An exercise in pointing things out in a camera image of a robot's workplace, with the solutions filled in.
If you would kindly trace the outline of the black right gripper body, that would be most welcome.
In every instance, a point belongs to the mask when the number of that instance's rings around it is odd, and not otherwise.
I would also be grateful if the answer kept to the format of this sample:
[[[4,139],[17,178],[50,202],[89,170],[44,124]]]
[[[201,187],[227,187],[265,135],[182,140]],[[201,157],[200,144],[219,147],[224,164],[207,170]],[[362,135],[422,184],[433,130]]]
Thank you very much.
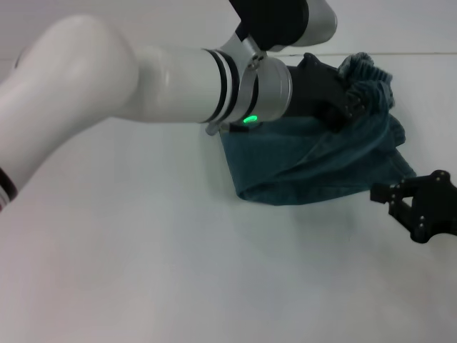
[[[449,174],[431,174],[415,179],[411,239],[427,243],[439,234],[457,237],[457,187]]]

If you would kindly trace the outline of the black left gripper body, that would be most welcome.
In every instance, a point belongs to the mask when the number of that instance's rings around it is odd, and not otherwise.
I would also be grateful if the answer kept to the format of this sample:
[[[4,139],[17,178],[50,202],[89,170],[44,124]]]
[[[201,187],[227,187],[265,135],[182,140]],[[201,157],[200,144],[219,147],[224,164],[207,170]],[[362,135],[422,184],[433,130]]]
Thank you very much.
[[[322,102],[343,104],[343,91],[348,84],[338,75],[336,68],[322,63],[313,54],[304,54],[298,66],[289,66],[288,71],[292,94],[286,117],[313,117],[319,120]]]

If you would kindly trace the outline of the blue denim shorts with embroidery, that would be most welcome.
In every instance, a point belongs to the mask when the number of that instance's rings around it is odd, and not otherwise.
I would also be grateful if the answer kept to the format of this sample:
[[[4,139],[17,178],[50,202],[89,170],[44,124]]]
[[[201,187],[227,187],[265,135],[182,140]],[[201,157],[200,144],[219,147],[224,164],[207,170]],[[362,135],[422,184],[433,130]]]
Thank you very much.
[[[312,204],[416,176],[397,150],[406,133],[390,113],[392,75],[364,52],[346,57],[338,75],[349,82],[349,96],[368,97],[367,114],[339,133],[312,117],[220,133],[240,199],[274,206]]]

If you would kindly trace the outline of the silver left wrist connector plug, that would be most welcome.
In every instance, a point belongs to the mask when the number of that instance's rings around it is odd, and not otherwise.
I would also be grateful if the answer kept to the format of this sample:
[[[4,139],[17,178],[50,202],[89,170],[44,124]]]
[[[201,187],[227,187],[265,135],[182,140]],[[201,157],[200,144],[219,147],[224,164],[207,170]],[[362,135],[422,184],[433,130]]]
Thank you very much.
[[[246,133],[250,129],[244,125],[238,125],[233,123],[209,123],[205,128],[205,132],[209,136],[215,136],[216,134],[227,134],[227,133]]]

